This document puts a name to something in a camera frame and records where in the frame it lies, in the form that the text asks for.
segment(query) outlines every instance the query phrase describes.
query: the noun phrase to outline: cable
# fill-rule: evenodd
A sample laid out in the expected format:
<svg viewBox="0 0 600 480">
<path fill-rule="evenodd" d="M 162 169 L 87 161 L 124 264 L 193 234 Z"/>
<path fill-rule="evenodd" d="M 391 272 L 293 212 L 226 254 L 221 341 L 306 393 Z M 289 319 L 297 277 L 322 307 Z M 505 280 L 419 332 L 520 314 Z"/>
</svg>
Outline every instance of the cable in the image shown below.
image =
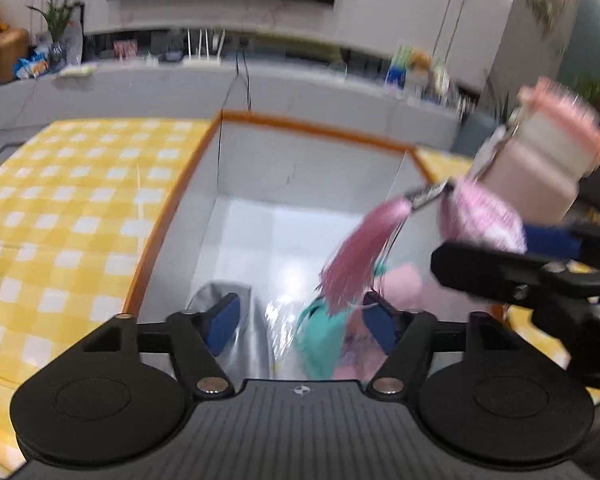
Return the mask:
<svg viewBox="0 0 600 480">
<path fill-rule="evenodd" d="M 238 56 L 239 56 L 240 52 L 242 52 L 242 62 L 244 63 L 244 71 L 247 76 L 246 78 L 240 73 L 240 64 L 238 63 Z M 221 113 L 224 110 L 224 107 L 226 106 L 226 104 L 228 103 L 229 96 L 231 95 L 231 92 L 233 91 L 234 86 L 237 83 L 238 79 L 242 79 L 242 81 L 244 82 L 244 87 L 246 88 L 246 91 L 247 91 L 247 96 L 246 96 L 247 110 L 251 112 L 251 79 L 249 77 L 249 67 L 247 65 L 247 59 L 244 54 L 244 49 L 241 49 L 235 53 L 235 76 L 234 76 L 234 79 L 231 81 L 231 84 L 229 85 L 229 88 L 226 92 L 226 96 L 224 97 L 224 101 L 222 101 L 222 105 L 220 107 Z"/>
<path fill-rule="evenodd" d="M 440 30 L 438 31 L 438 36 L 436 38 L 436 43 L 433 45 L 433 52 L 431 53 L 432 59 L 436 59 L 436 50 L 438 49 L 438 42 L 440 41 L 440 36 L 442 36 L 442 29 L 445 27 L 446 17 L 449 14 L 449 7 L 451 6 L 451 0 L 446 2 L 445 14 L 442 16 L 442 22 L 440 23 Z"/>
<path fill-rule="evenodd" d="M 454 27 L 454 31 L 451 34 L 451 39 L 449 40 L 449 46 L 447 47 L 446 53 L 445 53 L 445 65 L 449 59 L 449 53 L 451 52 L 451 47 L 454 44 L 454 39 L 456 38 L 456 32 L 458 31 L 458 25 L 460 23 L 460 18 L 462 18 L 462 11 L 464 10 L 465 3 L 466 3 L 466 0 L 462 0 L 462 3 L 460 4 L 460 12 L 458 12 L 458 19 L 456 20 L 456 26 Z"/>
<path fill-rule="evenodd" d="M 249 80 L 249 67 L 247 66 L 247 59 L 244 55 L 244 49 L 242 50 L 242 62 L 244 63 L 244 71 L 247 74 L 247 110 L 251 112 L 251 90 L 250 80 Z"/>
<path fill-rule="evenodd" d="M 231 91 L 234 89 L 234 86 L 236 84 L 236 82 L 238 81 L 238 78 L 240 77 L 240 68 L 238 67 L 238 53 L 235 53 L 235 76 L 234 79 L 231 81 L 231 84 L 229 85 L 229 89 L 226 91 L 226 95 L 224 96 L 224 101 L 222 101 L 222 105 L 220 107 L 220 113 L 222 114 L 222 112 L 224 111 L 224 107 L 226 106 L 227 102 L 229 101 L 229 96 L 231 95 Z"/>
</svg>

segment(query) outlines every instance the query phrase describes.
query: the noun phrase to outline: black wire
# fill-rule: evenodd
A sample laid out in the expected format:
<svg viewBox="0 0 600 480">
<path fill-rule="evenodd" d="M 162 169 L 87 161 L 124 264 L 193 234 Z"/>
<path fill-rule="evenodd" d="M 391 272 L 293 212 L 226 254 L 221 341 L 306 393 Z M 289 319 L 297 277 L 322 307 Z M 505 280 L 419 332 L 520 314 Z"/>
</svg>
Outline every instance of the black wire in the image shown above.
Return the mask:
<svg viewBox="0 0 600 480">
<path fill-rule="evenodd" d="M 245 78 L 240 73 L 240 65 L 238 63 L 238 55 L 239 54 L 240 54 L 240 50 L 236 51 L 236 53 L 235 53 L 235 76 L 234 76 L 234 79 L 231 81 L 231 84 L 229 85 L 229 89 L 227 90 L 226 95 L 224 96 L 224 101 L 222 101 L 222 106 L 220 107 L 220 112 L 222 112 L 224 110 L 224 107 L 228 103 L 229 96 L 231 95 L 231 92 L 233 91 L 234 86 L 237 83 L 238 79 L 242 79 L 242 81 L 244 82 L 244 86 L 247 91 L 247 110 L 251 111 L 251 79 L 249 77 L 249 67 L 247 65 L 246 56 L 244 55 L 244 49 L 242 49 L 242 62 L 244 63 L 244 71 L 247 76 Z"/>
<path fill-rule="evenodd" d="M 220 111 L 220 129 L 218 131 L 218 171 L 216 171 L 216 189 L 220 189 L 220 150 L 222 150 L 222 111 Z"/>
<path fill-rule="evenodd" d="M 226 95 L 224 96 L 224 101 L 222 101 L 222 106 L 220 107 L 220 113 L 224 110 L 227 102 L 229 101 L 229 96 L 231 95 L 231 91 L 234 89 L 234 86 L 238 79 L 240 78 L 240 67 L 238 67 L 238 53 L 235 53 L 235 76 L 229 85 L 229 89 L 226 91 Z"/>
<path fill-rule="evenodd" d="M 247 65 L 247 59 L 244 55 L 244 49 L 242 50 L 242 62 L 244 63 L 244 71 L 247 74 L 247 110 L 251 112 L 251 90 L 249 88 L 249 86 L 250 86 L 249 67 Z"/>
</svg>

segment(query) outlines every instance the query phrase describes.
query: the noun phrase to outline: pink plastic bottle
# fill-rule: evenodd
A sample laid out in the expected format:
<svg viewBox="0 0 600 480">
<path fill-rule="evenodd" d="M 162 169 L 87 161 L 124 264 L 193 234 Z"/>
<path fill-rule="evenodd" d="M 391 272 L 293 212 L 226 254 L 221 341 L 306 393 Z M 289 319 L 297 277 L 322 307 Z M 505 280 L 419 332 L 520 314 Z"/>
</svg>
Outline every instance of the pink plastic bottle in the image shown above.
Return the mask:
<svg viewBox="0 0 600 480">
<path fill-rule="evenodd" d="M 581 98 L 546 78 L 522 88 L 520 126 L 496 154 L 482 184 L 523 221 L 560 222 L 578 196 L 578 181 L 600 164 L 598 116 Z"/>
</svg>

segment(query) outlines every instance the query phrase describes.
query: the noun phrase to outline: yellow tablecloth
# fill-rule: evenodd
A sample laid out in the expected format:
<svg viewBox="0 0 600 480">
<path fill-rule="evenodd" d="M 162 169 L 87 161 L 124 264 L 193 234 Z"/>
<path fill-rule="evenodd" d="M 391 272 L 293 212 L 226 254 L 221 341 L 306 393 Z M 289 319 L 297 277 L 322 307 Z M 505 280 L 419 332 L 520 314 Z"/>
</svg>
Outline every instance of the yellow tablecloth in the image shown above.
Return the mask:
<svg viewBox="0 0 600 480">
<path fill-rule="evenodd" d="M 0 167 L 0 468 L 19 384 L 119 313 L 209 121 L 57 122 Z"/>
<path fill-rule="evenodd" d="M 425 170 L 433 177 L 436 182 L 449 177 L 465 176 L 471 167 L 472 160 L 460 155 L 439 152 L 429 148 L 416 149 L 415 155 L 423 165 Z M 586 266 L 574 264 L 571 270 L 587 272 Z M 520 306 L 510 306 L 507 309 L 507 322 L 520 337 L 539 349 L 548 358 L 566 368 L 569 364 L 569 353 L 565 350 L 559 340 L 538 330 L 531 323 L 531 311 Z M 600 402 L 600 390 L 587 388 L 591 398 L 597 404 Z"/>
</svg>

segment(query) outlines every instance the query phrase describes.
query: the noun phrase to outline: vase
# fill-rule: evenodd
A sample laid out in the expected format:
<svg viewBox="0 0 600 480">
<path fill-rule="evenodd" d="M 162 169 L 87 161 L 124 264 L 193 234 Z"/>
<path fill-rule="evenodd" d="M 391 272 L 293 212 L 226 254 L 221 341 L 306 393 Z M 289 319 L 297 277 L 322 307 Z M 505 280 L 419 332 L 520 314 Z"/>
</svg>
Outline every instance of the vase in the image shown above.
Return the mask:
<svg viewBox="0 0 600 480">
<path fill-rule="evenodd" d="M 10 28 L 0 33 L 0 83 L 16 79 L 13 64 L 29 55 L 29 32 L 24 28 Z"/>
<path fill-rule="evenodd" d="M 49 47 L 49 71 L 59 72 L 66 66 L 66 50 L 60 41 L 55 41 Z"/>
</svg>

